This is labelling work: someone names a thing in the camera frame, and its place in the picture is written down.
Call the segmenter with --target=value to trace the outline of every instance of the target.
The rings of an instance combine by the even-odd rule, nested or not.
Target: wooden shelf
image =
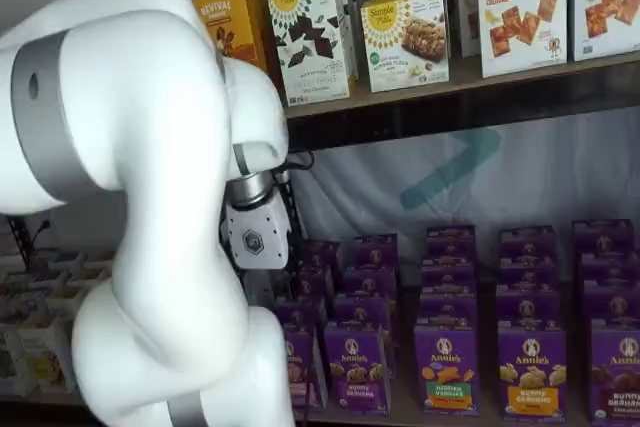
[[[291,148],[318,150],[640,104],[640,52],[483,79],[480,58],[453,58],[451,80],[288,107]]]

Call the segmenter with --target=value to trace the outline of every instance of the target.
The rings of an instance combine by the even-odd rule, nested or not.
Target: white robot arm
[[[191,0],[60,0],[0,39],[0,211],[127,195],[113,279],[73,333],[104,423],[293,426],[282,331],[217,244],[227,180],[287,145],[273,85],[220,57]]]

